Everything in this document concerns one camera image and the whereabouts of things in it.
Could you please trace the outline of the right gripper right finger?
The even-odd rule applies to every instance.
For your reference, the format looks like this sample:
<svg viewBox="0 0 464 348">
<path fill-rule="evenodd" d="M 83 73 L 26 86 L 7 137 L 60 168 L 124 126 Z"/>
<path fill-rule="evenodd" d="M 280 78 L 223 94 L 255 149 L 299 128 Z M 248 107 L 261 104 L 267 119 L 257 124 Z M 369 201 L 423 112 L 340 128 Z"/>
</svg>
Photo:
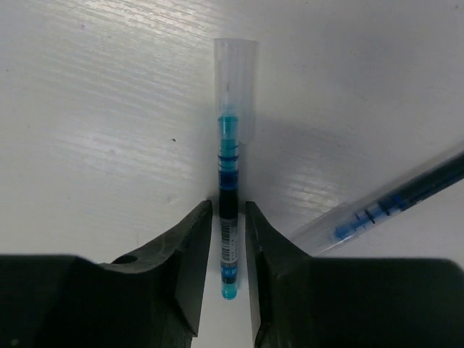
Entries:
<svg viewBox="0 0 464 348">
<path fill-rule="evenodd" d="M 461 347 L 463 270 L 443 259 L 311 257 L 245 206 L 256 347 Z"/>
</svg>

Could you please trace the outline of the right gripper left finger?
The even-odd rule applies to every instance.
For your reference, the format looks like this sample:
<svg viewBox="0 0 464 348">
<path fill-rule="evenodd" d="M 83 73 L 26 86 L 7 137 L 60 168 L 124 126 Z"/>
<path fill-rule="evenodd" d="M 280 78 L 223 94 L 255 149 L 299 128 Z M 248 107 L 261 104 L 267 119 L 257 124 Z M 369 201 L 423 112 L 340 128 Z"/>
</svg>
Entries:
<svg viewBox="0 0 464 348">
<path fill-rule="evenodd" d="M 190 347 L 199 333 L 212 204 L 110 263 L 1 256 L 3 347 Z"/>
</svg>

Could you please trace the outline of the dark blue gel pen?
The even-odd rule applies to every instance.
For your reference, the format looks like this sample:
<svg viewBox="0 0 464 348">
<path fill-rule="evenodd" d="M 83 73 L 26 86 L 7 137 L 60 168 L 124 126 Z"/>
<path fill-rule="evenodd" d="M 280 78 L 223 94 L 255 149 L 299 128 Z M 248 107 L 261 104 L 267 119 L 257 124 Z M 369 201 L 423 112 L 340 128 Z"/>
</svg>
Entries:
<svg viewBox="0 0 464 348">
<path fill-rule="evenodd" d="M 358 238 L 463 180 L 463 141 L 356 201 L 340 204 L 298 228 L 290 241 L 319 256 Z"/>
</svg>

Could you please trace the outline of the teal gel pen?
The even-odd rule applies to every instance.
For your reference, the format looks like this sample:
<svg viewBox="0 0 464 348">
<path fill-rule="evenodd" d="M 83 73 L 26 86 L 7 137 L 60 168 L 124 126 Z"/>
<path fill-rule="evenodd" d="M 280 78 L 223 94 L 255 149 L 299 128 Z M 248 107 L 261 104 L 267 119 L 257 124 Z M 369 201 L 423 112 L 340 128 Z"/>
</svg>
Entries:
<svg viewBox="0 0 464 348">
<path fill-rule="evenodd" d="M 254 137 L 257 42 L 216 38 L 214 58 L 221 293 L 224 299 L 232 300 L 238 291 L 240 146 Z"/>
</svg>

